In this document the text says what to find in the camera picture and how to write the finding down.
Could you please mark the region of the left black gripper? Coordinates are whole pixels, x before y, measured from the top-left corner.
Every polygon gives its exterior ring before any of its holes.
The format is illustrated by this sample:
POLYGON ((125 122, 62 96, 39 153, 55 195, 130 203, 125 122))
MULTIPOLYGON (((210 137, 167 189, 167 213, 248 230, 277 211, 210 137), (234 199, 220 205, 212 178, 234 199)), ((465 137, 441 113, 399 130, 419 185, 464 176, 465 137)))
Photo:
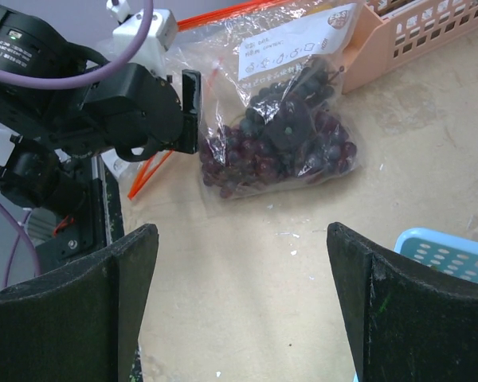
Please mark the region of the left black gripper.
POLYGON ((113 149, 127 162, 141 162, 163 150, 198 152, 202 75, 182 70, 182 105, 171 84, 140 64, 73 89, 53 110, 46 142, 73 157, 113 149))

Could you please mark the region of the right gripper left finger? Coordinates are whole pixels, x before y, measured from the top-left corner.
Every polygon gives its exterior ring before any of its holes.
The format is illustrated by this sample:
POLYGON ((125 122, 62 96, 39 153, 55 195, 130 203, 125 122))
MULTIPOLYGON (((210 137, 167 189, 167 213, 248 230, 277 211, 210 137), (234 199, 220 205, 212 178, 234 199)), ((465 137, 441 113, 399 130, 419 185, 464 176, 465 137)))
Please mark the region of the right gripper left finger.
POLYGON ((145 224, 0 291, 0 381, 127 381, 158 249, 145 224))

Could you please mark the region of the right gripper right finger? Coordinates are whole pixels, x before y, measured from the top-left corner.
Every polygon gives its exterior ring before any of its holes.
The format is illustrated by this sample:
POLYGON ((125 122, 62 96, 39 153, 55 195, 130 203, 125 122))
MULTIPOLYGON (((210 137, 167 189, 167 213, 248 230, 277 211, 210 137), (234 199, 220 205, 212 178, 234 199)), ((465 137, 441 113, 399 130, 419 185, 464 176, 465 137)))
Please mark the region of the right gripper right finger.
POLYGON ((339 222, 327 251, 357 381, 478 381, 478 284, 339 222))

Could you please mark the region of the red grape bunch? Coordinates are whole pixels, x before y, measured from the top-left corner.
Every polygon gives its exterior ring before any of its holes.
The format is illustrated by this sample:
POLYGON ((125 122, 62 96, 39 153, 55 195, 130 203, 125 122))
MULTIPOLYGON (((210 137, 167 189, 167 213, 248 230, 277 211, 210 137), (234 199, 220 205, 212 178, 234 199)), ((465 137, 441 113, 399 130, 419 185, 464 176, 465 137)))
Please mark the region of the red grape bunch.
POLYGON ((300 188, 342 177, 358 165, 351 128, 331 109, 344 68, 312 57, 250 84, 232 115, 216 114, 199 132, 202 183, 223 199, 300 188), (280 152, 264 135, 265 125, 287 98, 302 99, 315 132, 293 151, 280 152))

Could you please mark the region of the clear orange-zip bag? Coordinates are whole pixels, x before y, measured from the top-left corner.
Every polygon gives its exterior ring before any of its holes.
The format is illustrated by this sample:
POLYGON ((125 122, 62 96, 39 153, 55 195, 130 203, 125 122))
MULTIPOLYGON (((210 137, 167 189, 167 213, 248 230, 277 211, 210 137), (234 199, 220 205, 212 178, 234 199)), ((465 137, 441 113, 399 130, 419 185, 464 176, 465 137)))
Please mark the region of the clear orange-zip bag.
POLYGON ((172 72, 202 77, 206 203, 319 185, 353 171, 355 132, 338 112, 361 1, 248 1, 179 22, 172 72))

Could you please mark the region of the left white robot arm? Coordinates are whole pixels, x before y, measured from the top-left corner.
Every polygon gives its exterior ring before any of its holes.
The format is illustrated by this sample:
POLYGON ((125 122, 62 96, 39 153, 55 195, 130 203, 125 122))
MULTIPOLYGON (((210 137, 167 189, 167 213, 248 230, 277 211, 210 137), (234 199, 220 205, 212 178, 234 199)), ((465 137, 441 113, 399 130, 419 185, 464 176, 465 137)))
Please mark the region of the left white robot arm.
POLYGON ((176 92, 156 60, 178 31, 172 13, 151 2, 138 13, 125 1, 107 7, 119 22, 114 61, 0 5, 0 123, 13 132, 0 137, 0 193, 18 206, 67 216, 92 199, 60 152, 87 159, 114 150, 142 162, 164 150, 198 151, 201 75, 183 70, 176 92))

